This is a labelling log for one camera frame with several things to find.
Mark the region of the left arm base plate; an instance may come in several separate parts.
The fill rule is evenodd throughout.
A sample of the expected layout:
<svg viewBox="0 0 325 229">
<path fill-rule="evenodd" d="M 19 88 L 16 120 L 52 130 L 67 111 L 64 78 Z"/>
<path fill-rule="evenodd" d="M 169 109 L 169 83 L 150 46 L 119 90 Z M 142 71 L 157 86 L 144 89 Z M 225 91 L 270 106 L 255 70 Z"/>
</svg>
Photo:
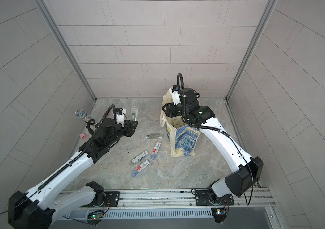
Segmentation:
<svg viewBox="0 0 325 229">
<path fill-rule="evenodd" d="M 92 202 L 87 207 L 101 208 L 101 207 L 117 207 L 120 198 L 118 191 L 104 191 L 97 193 Z"/>
</svg>

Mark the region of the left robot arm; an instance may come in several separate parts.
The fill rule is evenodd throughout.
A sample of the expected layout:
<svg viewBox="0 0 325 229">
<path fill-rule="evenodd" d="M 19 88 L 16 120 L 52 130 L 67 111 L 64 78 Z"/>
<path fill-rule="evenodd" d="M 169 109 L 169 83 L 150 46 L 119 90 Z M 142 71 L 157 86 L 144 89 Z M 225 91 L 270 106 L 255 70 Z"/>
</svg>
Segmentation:
<svg viewBox="0 0 325 229">
<path fill-rule="evenodd" d="M 138 121 L 117 119 L 123 111 L 111 105 L 90 139 L 57 171 L 26 192 L 17 191 L 9 198 L 7 222 L 14 229 L 47 229 L 73 210 L 92 205 L 109 207 L 104 187 L 89 182 L 83 188 L 58 198 L 59 193 L 83 171 L 98 162 L 120 138 L 131 137 Z"/>
</svg>

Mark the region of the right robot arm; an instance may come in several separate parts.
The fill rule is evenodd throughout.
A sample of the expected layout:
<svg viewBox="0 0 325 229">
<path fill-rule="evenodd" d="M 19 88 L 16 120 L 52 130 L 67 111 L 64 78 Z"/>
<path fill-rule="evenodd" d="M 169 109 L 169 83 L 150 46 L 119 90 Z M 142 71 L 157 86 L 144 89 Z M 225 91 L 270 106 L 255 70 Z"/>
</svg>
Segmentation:
<svg viewBox="0 0 325 229">
<path fill-rule="evenodd" d="M 253 190 L 260 179 L 263 161 L 252 157 L 228 134 L 215 113 L 208 106 L 199 104 L 200 94 L 184 86 L 181 73 L 177 83 L 163 97 L 160 123 L 166 128 L 173 153 L 184 154 L 187 143 L 195 147 L 200 133 L 204 134 L 226 160 L 231 174 L 207 188 L 212 204 L 230 203 L 231 196 L 241 196 Z"/>
</svg>

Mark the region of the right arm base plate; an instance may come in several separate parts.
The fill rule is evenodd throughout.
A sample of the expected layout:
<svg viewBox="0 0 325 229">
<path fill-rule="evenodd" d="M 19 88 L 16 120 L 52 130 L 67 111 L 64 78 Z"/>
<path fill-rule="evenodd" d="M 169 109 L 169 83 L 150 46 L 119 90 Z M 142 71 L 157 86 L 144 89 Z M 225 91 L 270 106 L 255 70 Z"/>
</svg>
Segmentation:
<svg viewBox="0 0 325 229">
<path fill-rule="evenodd" d="M 191 193 L 195 196 L 197 206 L 232 206 L 235 204 L 232 194 L 216 197 L 210 191 L 191 189 Z"/>
</svg>

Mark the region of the cream canvas tote bag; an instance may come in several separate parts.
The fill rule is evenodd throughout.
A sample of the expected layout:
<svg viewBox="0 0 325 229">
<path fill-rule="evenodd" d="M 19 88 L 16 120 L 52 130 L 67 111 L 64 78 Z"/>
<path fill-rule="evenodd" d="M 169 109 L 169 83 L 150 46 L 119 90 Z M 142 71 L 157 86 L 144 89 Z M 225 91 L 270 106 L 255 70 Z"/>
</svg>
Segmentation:
<svg viewBox="0 0 325 229">
<path fill-rule="evenodd" d="M 173 126 L 173 120 L 177 119 L 180 128 Z M 171 157 L 195 156 L 195 147 L 200 136 L 200 131 L 185 124 L 180 116 L 167 117 L 162 111 L 160 125 L 164 127 L 170 144 Z"/>
</svg>

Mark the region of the compass set clear case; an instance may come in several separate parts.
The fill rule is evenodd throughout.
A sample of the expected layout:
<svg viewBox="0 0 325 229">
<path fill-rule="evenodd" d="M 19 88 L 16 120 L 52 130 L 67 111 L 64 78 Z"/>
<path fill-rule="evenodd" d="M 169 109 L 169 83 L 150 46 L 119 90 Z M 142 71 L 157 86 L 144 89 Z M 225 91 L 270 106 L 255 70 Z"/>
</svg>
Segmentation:
<svg viewBox="0 0 325 229">
<path fill-rule="evenodd" d="M 177 119 L 174 119 L 174 120 L 173 120 L 173 126 L 174 126 L 176 129 L 180 128 L 180 123 L 179 123 L 179 121 L 178 121 Z"/>
</svg>

